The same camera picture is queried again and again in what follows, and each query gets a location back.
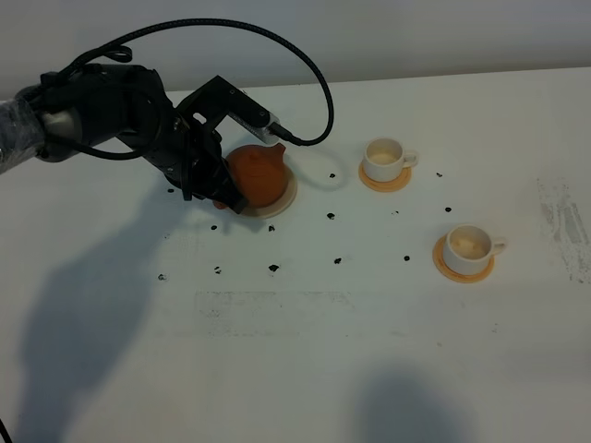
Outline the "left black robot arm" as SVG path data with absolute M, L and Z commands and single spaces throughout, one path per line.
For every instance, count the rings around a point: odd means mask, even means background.
M 217 125 L 224 111 L 200 113 L 199 94 L 173 105 L 159 75 L 141 66 L 89 65 L 60 85 L 42 78 L 40 96 L 1 104 L 1 170 L 38 158 L 63 162 L 79 153 L 123 162 L 138 158 L 160 171 L 184 200 L 209 199 L 236 213 L 247 206 Z

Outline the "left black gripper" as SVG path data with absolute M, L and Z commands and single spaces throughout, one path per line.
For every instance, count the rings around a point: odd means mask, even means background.
M 177 117 L 172 129 L 161 133 L 147 161 L 181 190 L 184 200 L 210 199 L 218 210 L 241 214 L 248 200 L 222 155 L 221 141 L 215 129 L 207 131 L 194 118 Z

